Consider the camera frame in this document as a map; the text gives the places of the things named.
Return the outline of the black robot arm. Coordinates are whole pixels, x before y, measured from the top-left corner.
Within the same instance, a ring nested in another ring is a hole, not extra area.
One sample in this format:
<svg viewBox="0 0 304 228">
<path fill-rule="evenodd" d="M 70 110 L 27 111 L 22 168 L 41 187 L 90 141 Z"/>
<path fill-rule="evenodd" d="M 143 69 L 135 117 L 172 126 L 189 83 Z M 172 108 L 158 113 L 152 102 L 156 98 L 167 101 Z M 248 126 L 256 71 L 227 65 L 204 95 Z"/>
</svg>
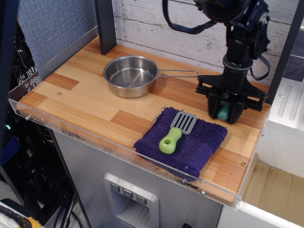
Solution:
<svg viewBox="0 0 304 228">
<path fill-rule="evenodd" d="M 197 0 L 195 6 L 209 19 L 202 25 L 188 28 L 170 21 L 168 1 L 162 2 L 164 18 L 173 30 L 199 34 L 217 23 L 226 26 L 227 52 L 223 57 L 221 75 L 199 75 L 196 91 L 208 98 L 208 113 L 212 118 L 235 124 L 248 108 L 261 111 L 268 94 L 247 80 L 254 60 L 270 64 L 262 54 L 267 51 L 268 5 L 263 0 Z"/>
</svg>

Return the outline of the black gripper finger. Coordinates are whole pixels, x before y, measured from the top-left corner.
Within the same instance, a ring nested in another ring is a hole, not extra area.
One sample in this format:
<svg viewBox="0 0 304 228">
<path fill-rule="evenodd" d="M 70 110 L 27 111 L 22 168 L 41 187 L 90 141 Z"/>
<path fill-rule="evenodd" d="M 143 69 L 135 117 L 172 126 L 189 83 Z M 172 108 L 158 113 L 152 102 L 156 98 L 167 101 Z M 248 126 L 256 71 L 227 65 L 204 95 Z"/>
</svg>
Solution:
<svg viewBox="0 0 304 228">
<path fill-rule="evenodd" d="M 230 116 L 228 119 L 229 124 L 235 124 L 240 118 L 246 104 L 243 102 L 233 103 L 231 106 Z"/>
<path fill-rule="evenodd" d="M 208 95 L 208 109 L 209 115 L 215 119 L 217 117 L 217 112 L 219 110 L 219 105 L 223 99 L 222 93 L 218 92 L 215 89 L 211 89 Z"/>
</svg>

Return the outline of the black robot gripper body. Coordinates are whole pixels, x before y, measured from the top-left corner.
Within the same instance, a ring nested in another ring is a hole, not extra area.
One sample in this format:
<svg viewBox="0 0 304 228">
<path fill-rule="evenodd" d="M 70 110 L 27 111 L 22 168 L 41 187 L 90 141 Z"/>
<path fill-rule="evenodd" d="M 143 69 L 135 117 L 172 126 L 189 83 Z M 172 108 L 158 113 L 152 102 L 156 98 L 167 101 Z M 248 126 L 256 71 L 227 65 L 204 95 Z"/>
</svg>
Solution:
<svg viewBox="0 0 304 228">
<path fill-rule="evenodd" d="M 222 101 L 243 102 L 246 104 L 245 109 L 262 111 L 268 94 L 249 83 L 247 72 L 247 69 L 232 69 L 226 66 L 221 75 L 199 75 L 196 92 L 208 98 L 211 89 L 215 89 L 222 93 Z"/>
</svg>

